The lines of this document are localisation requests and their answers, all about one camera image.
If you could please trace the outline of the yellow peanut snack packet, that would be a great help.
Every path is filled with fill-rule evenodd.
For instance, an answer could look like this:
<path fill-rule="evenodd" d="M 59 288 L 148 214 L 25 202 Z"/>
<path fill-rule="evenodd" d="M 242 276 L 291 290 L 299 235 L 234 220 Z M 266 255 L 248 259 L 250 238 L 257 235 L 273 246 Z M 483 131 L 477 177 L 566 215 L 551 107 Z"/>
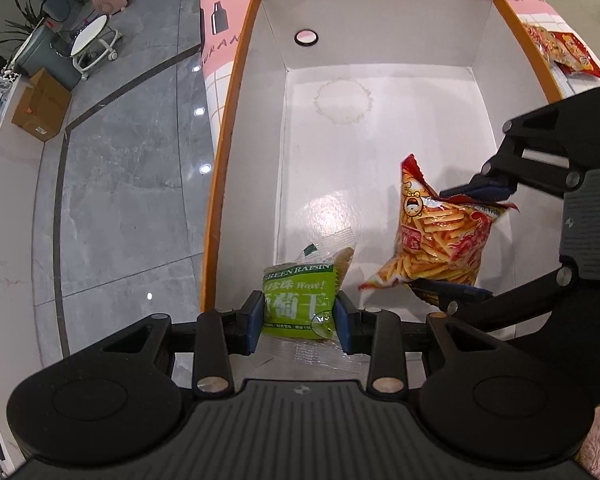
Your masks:
<path fill-rule="evenodd" d="M 562 55 L 562 50 L 560 50 L 559 44 L 555 37 L 544 27 L 536 26 L 528 23 L 522 24 L 524 26 L 524 30 L 529 35 L 535 47 L 538 48 L 542 57 L 545 58 L 545 61 L 550 63 L 555 63 L 560 59 Z"/>

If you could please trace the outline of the orange cardboard box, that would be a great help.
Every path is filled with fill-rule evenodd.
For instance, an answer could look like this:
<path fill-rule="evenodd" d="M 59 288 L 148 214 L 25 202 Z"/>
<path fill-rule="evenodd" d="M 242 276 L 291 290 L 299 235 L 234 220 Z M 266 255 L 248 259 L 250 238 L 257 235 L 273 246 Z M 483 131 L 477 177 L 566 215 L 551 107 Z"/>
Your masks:
<path fill-rule="evenodd" d="M 561 96 L 506 0 L 250 0 L 218 88 L 202 305 L 239 307 L 266 268 L 350 230 L 344 292 L 422 320 L 408 289 L 361 289 L 393 251 L 402 160 L 464 183 L 509 119 Z"/>

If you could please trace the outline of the green raisin packet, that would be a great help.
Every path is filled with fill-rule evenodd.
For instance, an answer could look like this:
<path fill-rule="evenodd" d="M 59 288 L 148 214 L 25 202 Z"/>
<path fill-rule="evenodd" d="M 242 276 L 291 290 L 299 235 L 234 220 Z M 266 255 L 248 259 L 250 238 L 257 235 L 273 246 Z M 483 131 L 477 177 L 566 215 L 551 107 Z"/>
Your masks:
<path fill-rule="evenodd" d="M 282 338 L 333 340 L 332 308 L 355 252 L 349 229 L 306 246 L 292 261 L 264 271 L 265 333 Z"/>

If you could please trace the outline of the red chip bag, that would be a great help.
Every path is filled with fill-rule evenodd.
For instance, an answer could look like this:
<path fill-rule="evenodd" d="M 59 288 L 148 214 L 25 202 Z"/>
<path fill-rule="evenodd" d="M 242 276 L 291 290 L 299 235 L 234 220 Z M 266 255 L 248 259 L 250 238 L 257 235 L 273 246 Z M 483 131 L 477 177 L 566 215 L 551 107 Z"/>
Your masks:
<path fill-rule="evenodd" d="M 552 32 L 552 35 L 562 46 L 562 58 L 556 63 L 564 74 L 585 74 L 600 78 L 600 66 L 573 32 Z"/>

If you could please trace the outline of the brown cardboard box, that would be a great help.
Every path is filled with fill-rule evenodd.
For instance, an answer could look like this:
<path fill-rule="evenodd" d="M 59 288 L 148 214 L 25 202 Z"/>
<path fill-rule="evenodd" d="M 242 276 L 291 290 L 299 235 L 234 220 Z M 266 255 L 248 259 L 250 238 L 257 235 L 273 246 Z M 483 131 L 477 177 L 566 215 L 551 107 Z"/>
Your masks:
<path fill-rule="evenodd" d="M 60 133 L 71 101 L 71 92 L 45 68 L 23 90 L 12 123 L 42 142 Z"/>

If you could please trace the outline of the grey trash bin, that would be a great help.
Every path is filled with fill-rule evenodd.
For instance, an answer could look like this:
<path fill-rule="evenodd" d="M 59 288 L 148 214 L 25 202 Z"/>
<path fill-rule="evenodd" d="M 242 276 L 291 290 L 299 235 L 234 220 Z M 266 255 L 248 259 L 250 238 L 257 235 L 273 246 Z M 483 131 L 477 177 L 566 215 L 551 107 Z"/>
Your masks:
<path fill-rule="evenodd" d="M 73 67 L 70 52 L 70 44 L 42 23 L 23 41 L 12 58 L 12 64 L 18 73 L 28 77 L 46 70 L 71 91 L 81 80 L 81 75 Z"/>

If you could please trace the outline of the fries snack bag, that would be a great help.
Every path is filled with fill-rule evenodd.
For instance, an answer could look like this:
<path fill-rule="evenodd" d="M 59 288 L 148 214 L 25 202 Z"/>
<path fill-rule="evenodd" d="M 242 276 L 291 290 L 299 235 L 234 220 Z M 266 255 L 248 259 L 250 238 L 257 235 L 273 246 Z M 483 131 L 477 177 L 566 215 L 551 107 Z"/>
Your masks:
<path fill-rule="evenodd" d="M 492 226 L 511 203 L 466 195 L 444 198 L 425 180 L 414 155 L 401 162 L 401 209 L 394 255 L 359 289 L 383 289 L 416 280 L 474 286 Z"/>

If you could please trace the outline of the white round stool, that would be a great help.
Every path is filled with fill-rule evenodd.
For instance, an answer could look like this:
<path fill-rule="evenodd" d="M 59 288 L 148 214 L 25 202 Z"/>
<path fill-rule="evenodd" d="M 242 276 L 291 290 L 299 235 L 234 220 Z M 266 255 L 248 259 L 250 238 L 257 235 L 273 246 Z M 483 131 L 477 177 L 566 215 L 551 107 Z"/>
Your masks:
<path fill-rule="evenodd" d="M 122 39 L 122 33 L 109 22 L 109 15 L 99 15 L 73 41 L 70 58 L 82 80 L 87 80 L 92 70 L 103 60 L 114 62 L 118 58 L 116 47 Z"/>

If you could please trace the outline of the potted green plant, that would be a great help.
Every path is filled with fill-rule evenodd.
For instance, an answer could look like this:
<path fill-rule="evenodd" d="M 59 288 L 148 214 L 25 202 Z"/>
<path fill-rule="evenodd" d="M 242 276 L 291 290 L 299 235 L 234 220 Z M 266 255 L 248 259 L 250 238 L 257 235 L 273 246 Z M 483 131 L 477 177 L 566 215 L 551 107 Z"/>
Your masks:
<path fill-rule="evenodd" d="M 18 44 L 21 46 L 38 28 L 52 19 L 46 6 L 48 0 L 41 0 L 35 6 L 32 0 L 14 0 L 21 18 L 20 22 L 4 19 L 5 29 L 0 30 L 0 46 L 3 44 Z"/>

